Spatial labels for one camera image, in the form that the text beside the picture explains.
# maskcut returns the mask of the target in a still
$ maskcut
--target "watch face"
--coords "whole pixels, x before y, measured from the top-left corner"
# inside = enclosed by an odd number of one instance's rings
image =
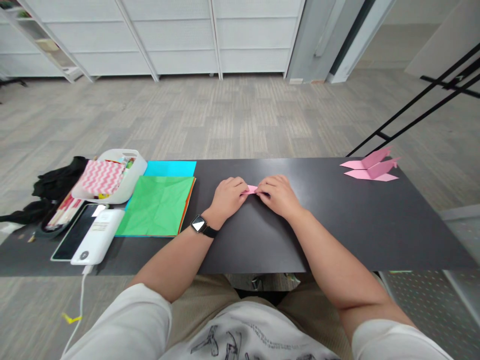
[[[198,233],[200,230],[205,225],[205,220],[201,216],[197,216],[193,221],[191,222],[191,226],[195,229],[195,231]]]

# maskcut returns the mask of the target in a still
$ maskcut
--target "smartwatch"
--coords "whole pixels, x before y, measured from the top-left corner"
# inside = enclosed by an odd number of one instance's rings
[[[219,233],[218,230],[214,230],[210,226],[208,226],[207,221],[201,215],[197,215],[190,223],[190,226],[193,228],[193,230],[195,230],[197,234],[203,234],[212,239],[215,239],[215,237]]]

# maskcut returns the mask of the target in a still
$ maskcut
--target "pink chevron paper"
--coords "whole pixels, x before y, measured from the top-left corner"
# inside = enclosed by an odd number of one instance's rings
[[[358,170],[351,170],[345,173],[345,175],[351,176],[355,179],[361,180],[375,180],[375,181],[391,181],[398,179],[398,177],[390,175],[388,172],[393,168],[397,167],[397,161],[400,158],[394,158],[391,160],[387,160],[384,162],[379,162],[378,164],[372,166],[369,169],[358,169]]]
[[[118,162],[89,160],[81,177],[81,187],[90,194],[113,194],[124,169],[125,165]]]
[[[257,190],[258,186],[248,185],[248,190],[242,192],[242,194],[255,194],[255,190]]]
[[[381,162],[385,157],[389,156],[392,148],[393,146],[389,146],[389,147],[374,151],[362,160],[347,161],[347,162],[344,162],[343,164],[340,164],[340,166],[354,169],[354,170],[370,169],[372,166]]]

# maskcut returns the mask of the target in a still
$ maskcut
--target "tabletop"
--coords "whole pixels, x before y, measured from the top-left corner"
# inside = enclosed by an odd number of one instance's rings
[[[182,228],[210,205],[221,180],[240,176],[247,184],[257,185],[266,176],[283,174],[300,203],[371,271],[478,267],[400,168],[390,171],[397,180],[358,180],[344,175],[349,169],[340,164],[345,161],[341,157],[198,160]],[[0,246],[0,276],[81,274],[81,266],[50,261],[60,239],[27,243],[18,240],[19,232]],[[134,275],[169,241],[114,238],[96,274]],[[199,273],[307,271],[307,260],[290,225],[258,196],[250,195],[224,224]]]

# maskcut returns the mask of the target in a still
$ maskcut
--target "white cable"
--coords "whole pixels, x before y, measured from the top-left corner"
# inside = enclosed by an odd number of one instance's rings
[[[81,278],[81,290],[80,290],[80,320],[78,320],[78,322],[76,323],[76,326],[75,326],[75,329],[73,330],[73,332],[71,333],[71,336],[70,338],[68,339],[68,342],[66,343],[65,345],[65,348],[63,349],[63,352],[61,354],[61,357],[63,358],[65,356],[65,354],[67,353],[67,350],[69,349],[69,346],[70,346],[70,343],[72,342],[72,339],[74,338],[75,336],[75,333],[77,332],[77,330],[79,329],[79,326],[80,326],[80,323],[82,322],[82,317],[84,316],[84,292],[85,292],[85,279],[87,278],[87,275],[90,274],[90,272],[92,271],[92,268],[93,266],[92,265],[87,265],[85,266],[85,268],[83,269],[83,276]]]

